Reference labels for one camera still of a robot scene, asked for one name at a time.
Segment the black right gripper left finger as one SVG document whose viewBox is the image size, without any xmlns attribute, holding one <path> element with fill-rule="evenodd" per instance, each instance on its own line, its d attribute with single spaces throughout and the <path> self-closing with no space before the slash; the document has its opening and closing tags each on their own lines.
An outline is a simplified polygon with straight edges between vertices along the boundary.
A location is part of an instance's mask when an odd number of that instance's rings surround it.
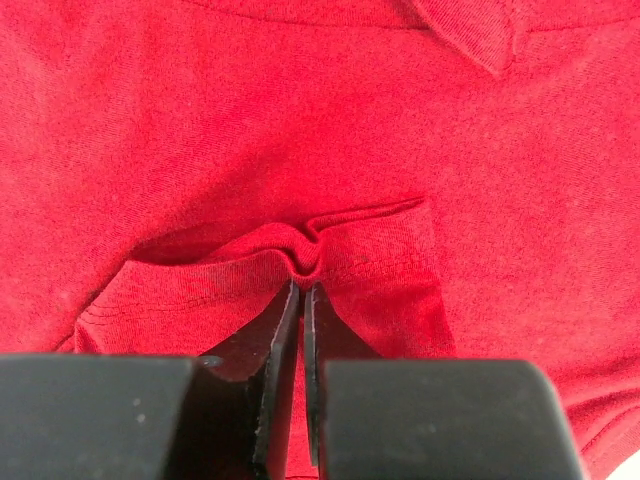
<svg viewBox="0 0 640 480">
<path fill-rule="evenodd" d="M 299 290 L 199 356 L 1 359 L 5 479 L 281 479 Z"/>
</svg>

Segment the red t shirt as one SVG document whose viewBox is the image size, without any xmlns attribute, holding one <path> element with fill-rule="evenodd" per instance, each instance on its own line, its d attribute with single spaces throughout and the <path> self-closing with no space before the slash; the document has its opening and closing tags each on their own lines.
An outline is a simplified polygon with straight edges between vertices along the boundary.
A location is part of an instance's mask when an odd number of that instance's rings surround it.
<svg viewBox="0 0 640 480">
<path fill-rule="evenodd" d="M 635 1 L 5 1 L 1 348 L 196 355 L 287 280 L 639 449 Z"/>
</svg>

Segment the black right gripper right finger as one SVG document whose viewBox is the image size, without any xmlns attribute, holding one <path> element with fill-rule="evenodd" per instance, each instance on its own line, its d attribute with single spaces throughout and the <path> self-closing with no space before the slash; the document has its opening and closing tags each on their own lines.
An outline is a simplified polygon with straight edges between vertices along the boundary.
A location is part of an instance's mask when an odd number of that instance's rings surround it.
<svg viewBox="0 0 640 480">
<path fill-rule="evenodd" d="M 323 479 L 581 479 L 555 388 L 521 360 L 385 359 L 305 298 L 310 457 Z"/>
</svg>

